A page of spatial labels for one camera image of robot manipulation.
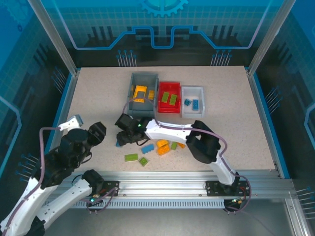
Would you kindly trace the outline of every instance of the orange lego brick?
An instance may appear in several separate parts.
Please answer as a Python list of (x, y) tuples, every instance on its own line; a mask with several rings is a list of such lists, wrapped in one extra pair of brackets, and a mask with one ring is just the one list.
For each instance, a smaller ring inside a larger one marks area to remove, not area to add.
[(178, 145), (179, 145), (181, 148), (186, 147), (186, 145), (185, 145), (185, 144), (178, 143)]
[(165, 139), (161, 139), (161, 140), (157, 141), (157, 147), (158, 148), (160, 148), (160, 147), (162, 147), (164, 145), (167, 145), (167, 144), (169, 144), (169, 142), (167, 140), (165, 140)]
[(169, 151), (171, 151), (171, 148), (169, 147), (169, 145), (164, 145), (164, 146), (158, 148), (157, 153), (160, 156), (162, 156), (162, 155), (168, 153)]

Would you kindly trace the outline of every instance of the blue lego brick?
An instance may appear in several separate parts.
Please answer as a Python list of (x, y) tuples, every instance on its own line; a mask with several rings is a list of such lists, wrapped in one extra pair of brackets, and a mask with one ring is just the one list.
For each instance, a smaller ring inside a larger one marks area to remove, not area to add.
[(185, 99), (184, 104), (185, 104), (186, 106), (189, 106), (189, 105), (191, 104), (191, 101), (190, 101), (189, 99)]
[(153, 144), (149, 144), (144, 146), (143, 148), (141, 148), (141, 151), (143, 154), (149, 152), (149, 151), (153, 151), (154, 150), (154, 145)]
[(119, 145), (118, 141), (116, 142), (116, 147), (121, 148), (122, 146)]
[(198, 111), (199, 110), (199, 104), (198, 104), (198, 100), (197, 99), (194, 99), (193, 101), (192, 101), (192, 110), (193, 111)]

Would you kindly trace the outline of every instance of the gear logo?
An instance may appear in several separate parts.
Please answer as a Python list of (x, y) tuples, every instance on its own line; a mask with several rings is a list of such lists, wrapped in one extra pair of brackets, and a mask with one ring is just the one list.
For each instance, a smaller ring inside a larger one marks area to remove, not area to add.
[(27, 0), (0, 0), (0, 7), (6, 7), (12, 18), (21, 24), (27, 19), (29, 6)]
[(142, 9), (147, 10), (148, 14), (153, 13), (155, 17), (177, 14), (177, 11), (182, 10), (187, 3), (188, 0), (141, 0), (140, 2)]

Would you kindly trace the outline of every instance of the glass enclosure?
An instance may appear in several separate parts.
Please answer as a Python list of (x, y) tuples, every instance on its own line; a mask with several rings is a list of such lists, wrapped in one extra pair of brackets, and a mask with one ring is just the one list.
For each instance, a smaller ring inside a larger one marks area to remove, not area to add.
[(0, 198), (5, 205), (0, 219), (4, 219), (27, 184), (32, 156), (39, 157), (39, 129), (53, 125), (69, 72), (28, 2), (1, 3)]
[(249, 65), (283, 0), (44, 0), (78, 67)]
[(315, 187), (315, 26), (311, 20), (314, 10), (314, 1), (296, 1), (257, 69), (297, 189)]

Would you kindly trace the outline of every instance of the cable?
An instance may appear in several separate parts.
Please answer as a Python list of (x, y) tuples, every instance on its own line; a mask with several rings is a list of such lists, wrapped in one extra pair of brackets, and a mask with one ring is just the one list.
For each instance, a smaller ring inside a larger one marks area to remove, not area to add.
[(9, 217), (9, 220), (4, 228), (4, 231), (2, 233), (2, 236), (5, 236), (10, 224), (12, 223), (12, 220), (18, 210), (21, 208), (23, 203), (41, 186), (44, 176), (45, 176), (45, 153), (44, 153), (44, 138), (43, 138), (43, 131), (44, 130), (60, 130), (59, 127), (43, 127), (39, 130), (39, 145), (40, 145), (40, 164), (41, 164), (41, 173), (38, 184), (35, 186), (34, 189), (32, 189), (16, 206), (16, 208), (13, 210), (11, 216)]
[(81, 164), (87, 163), (88, 161), (90, 161), (92, 159), (92, 153), (90, 152), (89, 154), (90, 154), (91, 157), (88, 160), (83, 161)]
[[(230, 208), (230, 209), (232, 209), (232, 210), (234, 210), (234, 211), (236, 211), (236, 212), (239, 211), (239, 210), (238, 210), (237, 208), (235, 208), (235, 207), (228, 206), (227, 208)], [(248, 213), (248, 212), (246, 212), (246, 211), (243, 211), (242, 213), (248, 215), (249, 217), (254, 218), (254, 219), (255, 219), (257, 222), (259, 222), (259, 223), (262, 225), (262, 227), (264, 227), (271, 235), (276, 236), (276, 234), (273, 233), (261, 220), (259, 220), (258, 218), (256, 218), (255, 215), (250, 214), (250, 213)]]
[(144, 141), (142, 144), (138, 144), (138, 142), (136, 142), (136, 143), (137, 143), (138, 146), (142, 146), (142, 145), (144, 145), (148, 140), (149, 140), (149, 139), (147, 139), (146, 141)]
[[(135, 100), (135, 99), (136, 99), (136, 98), (131, 99), (130, 101), (128, 101), (128, 102), (124, 105), (123, 113), (125, 113), (125, 109), (126, 109), (127, 105), (128, 105), (130, 102), (132, 102), (133, 100)], [(155, 108), (154, 103), (153, 103), (152, 101), (150, 101), (149, 99), (147, 99), (147, 98), (144, 98), (144, 100), (150, 102), (150, 103), (153, 105), (153, 111), (154, 111), (154, 118), (153, 118), (153, 119), (155, 120), (156, 124), (157, 124), (159, 127), (165, 128), (165, 129), (172, 129), (172, 130), (190, 130), (190, 131), (202, 132), (202, 133), (206, 133), (206, 134), (212, 135), (212, 136), (214, 136), (214, 137), (220, 139), (220, 140), (224, 143), (224, 148), (223, 148), (222, 152), (219, 153), (219, 157), (221, 157), (221, 160), (222, 160), (223, 164), (224, 164), (225, 167), (230, 171), (230, 173), (231, 173), (232, 175), (234, 175), (235, 177), (239, 177), (239, 178), (245, 179), (246, 182), (247, 182), (247, 184), (248, 184), (248, 186), (249, 186), (249, 188), (250, 188), (250, 194), (249, 194), (249, 197), (248, 197), (247, 202), (246, 202), (245, 205), (244, 205), (241, 209), (239, 209), (238, 211), (242, 211), (243, 209), (245, 209), (245, 208), (247, 207), (248, 203), (250, 202), (251, 198), (252, 198), (252, 187), (251, 187), (251, 184), (250, 184), (249, 180), (248, 180), (245, 176), (241, 176), (241, 175), (235, 174), (235, 173), (231, 170), (231, 168), (228, 166), (228, 164), (226, 163), (225, 159), (223, 158), (223, 154), (224, 154), (225, 151), (227, 150), (227, 142), (226, 142), (226, 140), (225, 140), (223, 137), (221, 137), (220, 135), (218, 135), (218, 134), (216, 134), (216, 133), (213, 133), (213, 132), (210, 132), (210, 131), (208, 131), (208, 130), (195, 129), (195, 128), (170, 127), (170, 126), (162, 125), (162, 124), (160, 124), (160, 123), (157, 121), (157, 119), (155, 118), (155, 117), (156, 117), (156, 108)]]
[(88, 203), (90, 203), (90, 204), (98, 203), (98, 202), (102, 201), (105, 197), (107, 197), (109, 194), (112, 193), (112, 195), (111, 195), (109, 201), (107, 202), (107, 204), (106, 204), (102, 209), (100, 209), (100, 210), (95, 210), (95, 212), (97, 212), (97, 213), (98, 213), (98, 212), (102, 212), (102, 211), (104, 211), (104, 210), (109, 206), (109, 204), (110, 204), (111, 201), (113, 200), (113, 197), (114, 197), (114, 195), (115, 195), (117, 189), (118, 189), (117, 187), (112, 188), (108, 193), (106, 193), (104, 196), (100, 197), (96, 202), (91, 202), (90, 200), (86, 200), (86, 199), (81, 199), (81, 201), (87, 203), (87, 210), (88, 210), (88, 212), (91, 214), (93, 211), (91, 211), (91, 210), (89, 209)]
[(79, 176), (82, 176), (82, 175), (77, 175), (76, 177), (73, 178), (72, 182), (71, 182), (71, 185), (73, 186), (73, 182), (79, 177)]
[[(128, 101), (128, 102), (124, 105), (123, 113), (125, 113), (125, 109), (126, 109), (127, 105), (128, 105), (130, 102), (132, 102), (133, 100), (135, 100), (135, 99), (137, 99), (137, 98), (131, 99), (130, 101)], [(212, 135), (212, 136), (214, 136), (214, 137), (220, 139), (220, 140), (224, 143), (224, 148), (223, 148), (222, 152), (219, 154), (220, 157), (221, 157), (221, 156), (225, 153), (225, 151), (227, 150), (227, 142), (226, 142), (226, 140), (225, 140), (223, 137), (221, 137), (220, 135), (216, 134), (216, 133), (213, 133), (213, 132), (210, 132), (210, 131), (204, 130), (204, 129), (196, 129), (196, 128), (188, 128), (188, 127), (187, 127), (187, 128), (170, 127), (170, 126), (166, 126), (166, 125), (160, 124), (160, 123), (157, 121), (157, 119), (155, 118), (155, 117), (156, 117), (156, 108), (155, 108), (155, 106), (154, 106), (154, 103), (153, 103), (152, 101), (150, 101), (149, 99), (147, 99), (147, 98), (144, 98), (144, 100), (150, 102), (150, 103), (153, 105), (153, 111), (154, 111), (154, 118), (153, 118), (153, 119), (154, 119), (154, 121), (156, 122), (156, 124), (157, 124), (159, 127), (165, 128), (165, 129), (172, 129), (172, 130), (182, 130), (182, 131), (183, 131), (183, 130), (184, 130), (184, 131), (185, 131), (185, 130), (190, 130), (190, 131), (196, 131), (196, 132), (201, 132), (201, 133), (210, 134), (210, 135)]]

